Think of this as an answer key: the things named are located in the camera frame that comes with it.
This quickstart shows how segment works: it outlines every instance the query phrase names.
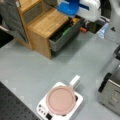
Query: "open drawer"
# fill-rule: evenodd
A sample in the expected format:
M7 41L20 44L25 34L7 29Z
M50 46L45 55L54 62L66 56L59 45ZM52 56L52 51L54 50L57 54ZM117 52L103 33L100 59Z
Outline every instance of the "open drawer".
M83 24L84 22L82 19L72 26L70 25L70 21L68 21L60 30L49 38L51 49L55 52L60 50L65 43L79 32L79 28L83 26Z

